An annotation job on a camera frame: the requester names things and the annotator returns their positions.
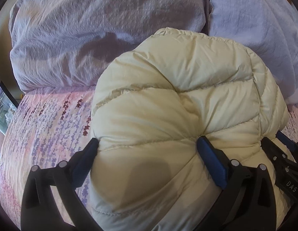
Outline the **cream puffer down jacket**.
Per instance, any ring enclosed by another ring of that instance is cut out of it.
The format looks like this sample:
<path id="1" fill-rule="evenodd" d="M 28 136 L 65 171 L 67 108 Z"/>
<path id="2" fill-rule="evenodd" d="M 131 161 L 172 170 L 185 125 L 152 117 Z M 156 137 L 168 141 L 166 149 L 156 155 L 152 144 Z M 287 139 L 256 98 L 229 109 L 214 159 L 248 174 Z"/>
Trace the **cream puffer down jacket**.
<path id="1" fill-rule="evenodd" d="M 250 48 L 159 29 L 114 59 L 97 82 L 92 216 L 104 230 L 192 230 L 220 193 L 197 138 L 245 166 L 265 164 L 274 179 L 261 139 L 274 140 L 287 121 L 279 86 Z"/>

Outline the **floral pink purple bedsheet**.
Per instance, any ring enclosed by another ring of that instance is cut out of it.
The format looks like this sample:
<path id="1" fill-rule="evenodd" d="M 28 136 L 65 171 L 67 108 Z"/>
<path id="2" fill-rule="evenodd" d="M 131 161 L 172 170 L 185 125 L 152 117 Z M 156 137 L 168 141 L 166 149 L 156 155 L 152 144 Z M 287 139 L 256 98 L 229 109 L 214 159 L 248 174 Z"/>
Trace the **floral pink purple bedsheet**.
<path id="1" fill-rule="evenodd" d="M 16 226 L 21 225 L 23 192 L 31 167 L 55 167 L 94 138 L 90 127 L 95 89 L 47 87 L 33 90 L 21 100 L 6 132 L 0 162 L 0 202 Z M 287 124 L 279 131 L 298 142 L 298 107 L 287 110 Z M 76 192 L 92 215 L 90 177 L 91 173 Z"/>

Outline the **lavender pillow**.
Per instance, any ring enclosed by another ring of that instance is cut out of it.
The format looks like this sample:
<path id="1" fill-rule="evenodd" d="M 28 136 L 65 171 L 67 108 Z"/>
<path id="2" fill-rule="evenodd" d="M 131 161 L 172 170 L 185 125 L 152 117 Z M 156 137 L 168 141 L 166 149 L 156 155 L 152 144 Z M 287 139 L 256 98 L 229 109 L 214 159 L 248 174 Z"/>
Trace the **lavender pillow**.
<path id="1" fill-rule="evenodd" d="M 202 32 L 209 0 L 17 0 L 10 60 L 23 92 L 95 85 L 160 28 Z"/>
<path id="2" fill-rule="evenodd" d="M 208 34 L 253 50 L 298 106 L 298 15 L 287 0 L 210 0 Z"/>

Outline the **glass fish tank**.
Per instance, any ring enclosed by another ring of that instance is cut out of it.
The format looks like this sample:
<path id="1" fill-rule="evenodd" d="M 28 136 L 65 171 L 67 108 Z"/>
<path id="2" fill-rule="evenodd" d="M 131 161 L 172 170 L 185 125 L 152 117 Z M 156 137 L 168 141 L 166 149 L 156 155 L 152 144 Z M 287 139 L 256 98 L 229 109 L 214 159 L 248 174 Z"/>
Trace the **glass fish tank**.
<path id="1" fill-rule="evenodd" d="M 19 102 L 12 96 L 2 81 L 0 81 L 0 132 L 5 136 Z"/>

